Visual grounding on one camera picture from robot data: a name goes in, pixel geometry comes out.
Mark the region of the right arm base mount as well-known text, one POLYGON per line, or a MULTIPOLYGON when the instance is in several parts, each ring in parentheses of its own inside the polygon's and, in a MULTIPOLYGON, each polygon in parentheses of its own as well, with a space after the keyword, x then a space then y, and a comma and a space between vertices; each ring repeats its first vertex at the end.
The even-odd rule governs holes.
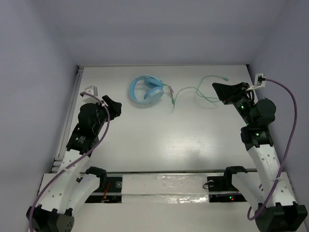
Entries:
POLYGON ((245 198, 232 185, 228 185, 223 176, 208 176, 202 186, 208 191, 210 203, 245 202, 245 198))

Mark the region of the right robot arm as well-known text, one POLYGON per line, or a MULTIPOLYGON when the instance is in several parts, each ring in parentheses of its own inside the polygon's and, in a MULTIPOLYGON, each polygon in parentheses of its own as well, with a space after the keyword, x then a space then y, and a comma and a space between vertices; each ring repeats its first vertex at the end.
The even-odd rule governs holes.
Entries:
POLYGON ((235 107, 245 122, 241 140, 253 160, 259 175, 258 187, 242 166, 227 167, 223 185, 237 189, 249 203, 248 220, 253 220, 261 232, 295 232, 308 215, 304 205, 296 202, 281 177, 283 163, 276 158, 274 142, 268 126, 275 120, 276 106, 267 99, 254 102, 247 83, 225 85, 213 83, 218 99, 235 107))

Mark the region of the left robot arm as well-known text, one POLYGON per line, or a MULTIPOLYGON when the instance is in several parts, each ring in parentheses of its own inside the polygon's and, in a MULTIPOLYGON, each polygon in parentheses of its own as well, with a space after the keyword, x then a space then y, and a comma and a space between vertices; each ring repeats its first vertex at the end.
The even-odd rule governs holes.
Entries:
POLYGON ((77 213, 95 190, 107 186, 107 172, 91 166, 81 174, 91 155, 107 134, 110 122, 121 115, 122 105, 107 95, 101 99, 87 94, 95 102, 80 107, 78 123, 69 141, 56 175, 39 192, 26 217, 31 232, 70 232, 77 213))

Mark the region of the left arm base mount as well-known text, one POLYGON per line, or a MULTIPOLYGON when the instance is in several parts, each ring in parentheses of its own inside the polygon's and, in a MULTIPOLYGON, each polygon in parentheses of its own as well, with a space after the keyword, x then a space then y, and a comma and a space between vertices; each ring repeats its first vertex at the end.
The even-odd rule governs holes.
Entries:
POLYGON ((121 176, 108 176, 105 186, 95 190, 85 203, 121 203, 122 180, 121 176))

